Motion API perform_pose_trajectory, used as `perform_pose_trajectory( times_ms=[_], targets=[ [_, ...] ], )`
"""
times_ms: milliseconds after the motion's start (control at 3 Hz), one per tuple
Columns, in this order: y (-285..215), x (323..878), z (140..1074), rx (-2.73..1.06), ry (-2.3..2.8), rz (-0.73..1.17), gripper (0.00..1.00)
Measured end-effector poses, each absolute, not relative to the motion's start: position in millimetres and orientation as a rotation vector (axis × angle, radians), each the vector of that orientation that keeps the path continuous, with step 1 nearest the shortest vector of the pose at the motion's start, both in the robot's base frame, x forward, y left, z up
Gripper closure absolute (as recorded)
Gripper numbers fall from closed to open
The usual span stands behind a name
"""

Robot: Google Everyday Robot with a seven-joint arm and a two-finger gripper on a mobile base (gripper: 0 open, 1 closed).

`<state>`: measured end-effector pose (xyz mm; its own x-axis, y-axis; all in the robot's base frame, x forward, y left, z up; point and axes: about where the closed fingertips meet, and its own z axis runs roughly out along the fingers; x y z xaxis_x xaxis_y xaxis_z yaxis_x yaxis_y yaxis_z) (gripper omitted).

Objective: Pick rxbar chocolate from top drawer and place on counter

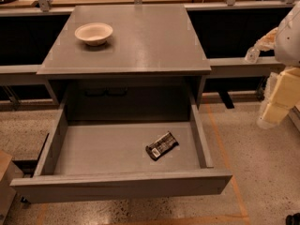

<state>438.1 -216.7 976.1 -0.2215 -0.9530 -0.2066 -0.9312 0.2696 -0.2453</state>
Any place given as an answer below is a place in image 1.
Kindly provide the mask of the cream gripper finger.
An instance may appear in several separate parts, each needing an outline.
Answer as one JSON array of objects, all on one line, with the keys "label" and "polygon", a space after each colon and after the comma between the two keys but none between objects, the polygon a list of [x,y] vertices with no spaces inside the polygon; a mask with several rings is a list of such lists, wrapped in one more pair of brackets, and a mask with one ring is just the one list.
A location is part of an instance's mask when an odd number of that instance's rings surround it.
[{"label": "cream gripper finger", "polygon": [[278,28],[274,28],[256,41],[254,47],[259,51],[267,52],[275,48],[275,40]]},{"label": "cream gripper finger", "polygon": [[278,126],[299,101],[300,68],[286,67],[279,74],[272,72],[266,82],[257,125],[263,129]]}]

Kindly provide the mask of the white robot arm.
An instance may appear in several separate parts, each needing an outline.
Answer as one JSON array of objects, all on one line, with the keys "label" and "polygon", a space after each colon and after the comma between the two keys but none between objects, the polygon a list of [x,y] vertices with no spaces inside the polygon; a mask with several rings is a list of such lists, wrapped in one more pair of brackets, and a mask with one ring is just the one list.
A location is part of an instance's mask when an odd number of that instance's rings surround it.
[{"label": "white robot arm", "polygon": [[267,94],[257,121],[261,128],[273,128],[300,101],[300,3],[293,6],[277,28],[260,38],[254,48],[273,49],[275,59],[285,66],[267,81]]}]

